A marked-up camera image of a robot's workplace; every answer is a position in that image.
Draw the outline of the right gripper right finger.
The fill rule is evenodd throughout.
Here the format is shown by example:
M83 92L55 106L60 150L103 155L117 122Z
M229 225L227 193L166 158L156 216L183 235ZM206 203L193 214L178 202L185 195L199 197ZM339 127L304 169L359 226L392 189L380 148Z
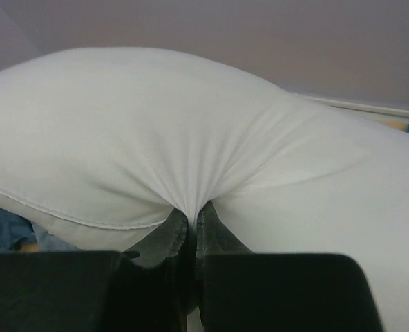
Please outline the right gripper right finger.
M196 221L196 257L223 254L251 254L251 250L220 220L211 201L198 214Z

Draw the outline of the white pillow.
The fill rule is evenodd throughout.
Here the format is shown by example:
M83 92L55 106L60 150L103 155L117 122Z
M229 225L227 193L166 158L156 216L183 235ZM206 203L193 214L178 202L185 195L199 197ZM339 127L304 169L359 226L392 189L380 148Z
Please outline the white pillow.
M409 134L236 68L78 48L0 71L0 208L123 251L212 202L257 252L339 252L409 331Z

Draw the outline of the dark blue lettered pillowcase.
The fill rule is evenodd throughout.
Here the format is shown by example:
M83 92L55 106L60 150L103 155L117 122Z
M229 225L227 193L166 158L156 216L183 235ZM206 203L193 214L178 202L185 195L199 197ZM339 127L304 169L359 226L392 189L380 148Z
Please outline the dark blue lettered pillowcase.
M0 208L0 253L79 250L41 226Z

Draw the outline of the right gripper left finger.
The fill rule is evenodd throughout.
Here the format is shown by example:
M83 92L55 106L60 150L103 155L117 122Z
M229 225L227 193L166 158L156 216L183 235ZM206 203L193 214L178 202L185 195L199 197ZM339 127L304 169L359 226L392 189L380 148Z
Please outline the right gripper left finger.
M125 250L124 255L142 268L155 268L168 259L187 256L186 216L174 209L154 231Z

